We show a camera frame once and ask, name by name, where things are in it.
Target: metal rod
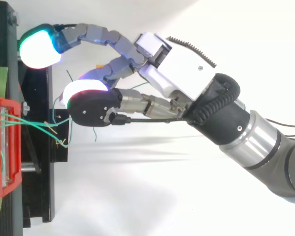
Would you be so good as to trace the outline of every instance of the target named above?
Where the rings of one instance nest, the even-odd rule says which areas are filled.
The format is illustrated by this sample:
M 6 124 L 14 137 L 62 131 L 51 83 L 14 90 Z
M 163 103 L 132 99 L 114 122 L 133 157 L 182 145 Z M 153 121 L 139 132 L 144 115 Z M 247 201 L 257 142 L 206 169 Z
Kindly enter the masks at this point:
M 22 172 L 36 172 L 34 163 L 32 162 L 22 162 Z

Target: green wire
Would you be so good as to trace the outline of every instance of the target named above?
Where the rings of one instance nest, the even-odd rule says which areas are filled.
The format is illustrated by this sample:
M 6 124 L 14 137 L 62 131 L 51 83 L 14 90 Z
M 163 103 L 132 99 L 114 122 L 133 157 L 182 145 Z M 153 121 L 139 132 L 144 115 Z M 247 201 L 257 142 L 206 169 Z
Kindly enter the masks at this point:
M 53 139 L 55 139 L 61 146 L 63 146 L 64 148 L 67 148 L 69 146 L 69 143 L 67 145 L 63 144 L 62 141 L 60 139 L 58 139 L 55 135 L 49 133 L 48 131 L 44 130 L 43 128 L 39 127 L 38 125 L 36 124 L 33 124 L 32 122 L 30 121 L 27 121 L 25 119 L 22 119 L 22 118 L 18 118 L 18 117 L 15 117 L 15 116 L 12 116 L 12 115 L 9 115 L 9 114 L 6 114 L 6 113 L 0 113 L 0 115 L 2 116 L 6 116 L 6 117 L 10 117 L 10 118 L 13 118 L 13 119 L 16 119 L 16 120 L 20 120 L 22 121 L 23 123 L 26 123 L 26 124 L 29 124 L 41 131 L 43 131 L 45 134 L 48 134 L 50 137 L 52 137 Z
M 54 124 L 56 124 L 56 121 L 55 121 L 55 104 L 56 104 L 58 99 L 60 99 L 60 96 L 55 99 L 54 105 L 53 105 L 53 122 L 54 122 Z
M 68 73 L 68 75 L 69 75 L 69 77 L 70 77 L 71 81 L 73 82 L 73 79 L 72 79 L 72 77 L 71 77 L 71 75 L 70 75 L 70 73 L 69 73 L 69 71 L 68 71 L 68 70 L 67 70 L 67 73 Z
M 149 82 L 145 82 L 145 83 L 142 83 L 142 84 L 136 85 L 136 86 L 132 87 L 131 89 L 135 89 L 135 88 L 137 88 L 137 87 L 140 87 L 140 86 L 142 86 L 142 85 L 146 85 L 146 84 L 148 84 L 148 83 L 149 83 Z
M 93 131 L 94 131 L 94 134 L 95 134 L 95 142 L 97 141 L 97 133 L 95 132 L 95 129 L 93 127 Z
M 0 153 L 1 153 L 1 159 L 2 159 L 1 171 L 3 172 L 3 170 L 5 169 L 5 157 L 2 151 Z

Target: white glowing fingertip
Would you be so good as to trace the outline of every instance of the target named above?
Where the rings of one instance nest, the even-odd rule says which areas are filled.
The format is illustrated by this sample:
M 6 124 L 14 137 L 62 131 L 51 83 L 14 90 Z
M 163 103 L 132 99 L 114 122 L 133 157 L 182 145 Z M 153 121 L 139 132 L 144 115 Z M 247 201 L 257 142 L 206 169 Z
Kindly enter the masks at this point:
M 85 90 L 108 91 L 107 87 L 99 80 L 75 80 L 69 83 L 63 91 L 63 103 L 68 108 L 70 98 L 78 92 Z

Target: black panel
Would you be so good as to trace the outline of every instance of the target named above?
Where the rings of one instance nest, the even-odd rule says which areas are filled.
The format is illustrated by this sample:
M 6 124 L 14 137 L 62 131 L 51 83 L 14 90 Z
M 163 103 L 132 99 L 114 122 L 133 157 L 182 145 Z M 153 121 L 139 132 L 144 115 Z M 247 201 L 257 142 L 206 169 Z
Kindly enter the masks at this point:
M 48 68 L 31 69 L 27 68 L 22 79 L 22 92 L 24 100 L 30 106 L 30 111 L 26 116 L 29 121 L 48 122 L 52 121 L 52 109 L 49 100 L 50 84 L 52 83 L 51 73 Z M 55 110 L 56 122 L 67 119 L 67 110 Z M 32 126 L 22 126 L 22 131 L 28 129 L 35 150 L 41 174 L 36 172 L 22 173 L 23 178 L 23 214 L 31 217 L 43 217 L 43 222 L 51 222 L 55 216 L 55 196 L 54 196 L 54 162 L 67 161 L 68 149 L 56 145 L 56 141 Z M 58 133 L 59 139 L 68 140 L 69 122 L 58 127 L 53 127 Z M 28 145 L 22 142 L 22 162 L 32 162 L 32 155 Z

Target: metal cylinder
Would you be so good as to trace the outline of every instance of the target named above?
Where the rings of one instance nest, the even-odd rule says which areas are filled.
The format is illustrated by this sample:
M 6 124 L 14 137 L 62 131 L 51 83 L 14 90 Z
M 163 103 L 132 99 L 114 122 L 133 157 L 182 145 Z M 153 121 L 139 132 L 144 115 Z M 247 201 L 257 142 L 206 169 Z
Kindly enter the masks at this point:
M 244 132 L 220 149 L 242 167 L 251 167 L 263 161 L 274 148 L 278 131 L 256 111 L 250 112 Z
M 32 162 L 22 162 L 22 168 L 21 168 L 22 172 L 35 172 L 35 166 L 34 163 Z

